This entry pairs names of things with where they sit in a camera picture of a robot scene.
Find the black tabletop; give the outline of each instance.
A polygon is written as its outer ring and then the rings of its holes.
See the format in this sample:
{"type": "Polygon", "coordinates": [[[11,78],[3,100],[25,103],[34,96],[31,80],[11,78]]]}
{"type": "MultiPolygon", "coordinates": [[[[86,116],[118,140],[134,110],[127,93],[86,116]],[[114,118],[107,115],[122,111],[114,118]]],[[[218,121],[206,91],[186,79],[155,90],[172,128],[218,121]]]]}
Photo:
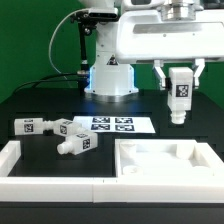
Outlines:
{"type": "MultiPolygon", "coordinates": [[[[86,99],[75,89],[23,89],[0,105],[0,114],[0,146],[3,148],[9,140],[20,140],[22,146],[22,156],[10,176],[115,177],[114,141],[117,138],[195,139],[207,142],[224,159],[224,111],[199,92],[193,94],[192,111],[187,112],[183,125],[171,123],[167,92],[156,90],[142,90],[136,99],[129,101],[105,103],[86,99]],[[64,138],[52,131],[45,131],[43,135],[14,135],[16,118],[41,117],[54,121],[72,120],[74,116],[150,117],[156,133],[99,133],[98,147],[77,156],[59,155],[56,148],[64,138]]],[[[77,223],[224,221],[222,204],[0,203],[3,223],[18,223],[18,217],[23,220],[21,223],[26,223],[26,215],[33,223],[40,223],[46,212],[49,216],[45,221],[54,223],[64,223],[64,216],[65,220],[77,223]]]]}

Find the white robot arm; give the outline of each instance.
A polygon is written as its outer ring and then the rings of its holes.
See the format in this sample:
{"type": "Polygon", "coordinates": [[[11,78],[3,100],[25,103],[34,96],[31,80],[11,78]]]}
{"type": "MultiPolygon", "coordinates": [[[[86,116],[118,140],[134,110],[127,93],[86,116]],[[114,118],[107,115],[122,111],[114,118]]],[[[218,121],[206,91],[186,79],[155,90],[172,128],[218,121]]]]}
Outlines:
{"type": "Polygon", "coordinates": [[[129,11],[121,16],[116,58],[120,63],[152,63],[161,89],[169,89],[172,122],[183,124],[205,61],[224,59],[223,40],[224,10],[203,11],[192,0],[168,0],[159,8],[129,11]],[[161,69],[164,63],[185,61],[193,63],[192,69],[171,68],[169,78],[161,69]]]}

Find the green backdrop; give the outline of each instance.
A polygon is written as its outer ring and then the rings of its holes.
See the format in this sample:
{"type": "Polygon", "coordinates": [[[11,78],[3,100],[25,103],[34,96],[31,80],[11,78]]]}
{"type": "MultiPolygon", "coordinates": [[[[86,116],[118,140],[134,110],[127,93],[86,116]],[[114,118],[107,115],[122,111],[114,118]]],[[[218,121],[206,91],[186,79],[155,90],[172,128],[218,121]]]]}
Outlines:
{"type": "MultiPolygon", "coordinates": [[[[0,102],[24,82],[55,74],[48,60],[51,35],[67,14],[81,7],[78,0],[1,0],[0,102]]],[[[89,61],[93,63],[94,35],[87,38],[87,48],[89,61]]],[[[53,60],[63,72],[75,72],[79,68],[77,24],[72,25],[67,21],[60,29],[53,47],[53,60]]],[[[136,86],[155,89],[156,79],[151,71],[152,66],[134,67],[136,86]]],[[[224,108],[224,63],[206,64],[200,81],[199,90],[224,108]]]]}

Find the cable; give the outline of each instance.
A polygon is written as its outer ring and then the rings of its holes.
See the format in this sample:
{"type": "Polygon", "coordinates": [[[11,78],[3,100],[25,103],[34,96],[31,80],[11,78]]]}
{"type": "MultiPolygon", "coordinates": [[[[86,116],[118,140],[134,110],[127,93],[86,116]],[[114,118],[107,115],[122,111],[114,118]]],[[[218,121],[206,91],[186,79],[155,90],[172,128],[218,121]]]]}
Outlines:
{"type": "MultiPolygon", "coordinates": [[[[23,88],[24,86],[27,86],[27,85],[31,85],[31,84],[35,84],[35,83],[38,83],[38,85],[40,83],[50,83],[50,82],[67,82],[68,80],[38,80],[38,81],[32,81],[32,82],[26,82],[22,85],[20,85],[19,87],[17,87],[12,94],[15,94],[16,92],[18,92],[21,88],[23,88]]],[[[70,81],[73,81],[73,82],[82,82],[82,81],[86,81],[85,79],[70,79],[70,81]]]]}
{"type": "MultiPolygon", "coordinates": [[[[68,73],[68,74],[56,74],[56,75],[48,75],[48,76],[45,76],[44,78],[40,79],[40,83],[42,80],[48,80],[48,79],[53,79],[53,78],[59,78],[59,77],[66,77],[66,80],[67,80],[67,76],[77,76],[78,74],[77,73],[68,73]]],[[[35,88],[39,85],[38,82],[36,82],[34,85],[32,85],[31,88],[35,88]]]]}
{"type": "Polygon", "coordinates": [[[54,42],[54,39],[55,39],[55,36],[59,30],[59,28],[62,26],[62,24],[69,18],[71,17],[72,15],[76,14],[77,12],[80,12],[80,11],[83,11],[83,9],[81,10],[76,10],[70,14],[68,14],[59,24],[58,26],[56,27],[52,37],[51,37],[51,40],[50,40],[50,44],[49,44],[49,49],[48,49],[48,57],[49,57],[49,61],[51,63],[51,66],[55,69],[55,71],[57,71],[59,74],[62,74],[62,72],[54,65],[53,61],[52,61],[52,55],[51,55],[51,51],[52,51],[52,45],[53,45],[53,42],[54,42]]]}

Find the white sheet of paper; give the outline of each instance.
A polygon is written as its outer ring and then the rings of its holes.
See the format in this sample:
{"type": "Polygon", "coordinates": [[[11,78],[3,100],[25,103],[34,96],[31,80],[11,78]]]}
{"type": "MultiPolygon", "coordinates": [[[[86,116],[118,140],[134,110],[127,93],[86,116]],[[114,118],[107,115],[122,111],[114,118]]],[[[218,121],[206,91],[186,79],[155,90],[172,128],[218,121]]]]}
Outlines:
{"type": "Polygon", "coordinates": [[[149,117],[75,116],[73,121],[94,132],[155,133],[149,117]]]}

